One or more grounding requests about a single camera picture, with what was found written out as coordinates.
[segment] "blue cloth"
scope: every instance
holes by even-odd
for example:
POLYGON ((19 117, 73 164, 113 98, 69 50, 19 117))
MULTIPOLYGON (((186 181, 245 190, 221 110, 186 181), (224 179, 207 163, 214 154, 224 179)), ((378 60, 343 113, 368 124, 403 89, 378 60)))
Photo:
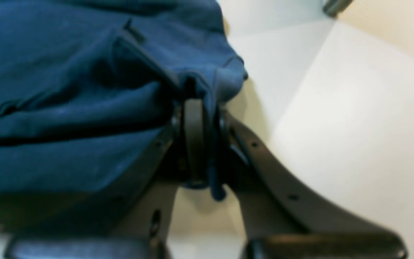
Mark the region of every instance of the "blue cloth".
POLYGON ((174 104, 212 121, 245 77, 214 0, 0 1, 0 193, 100 190, 174 104))

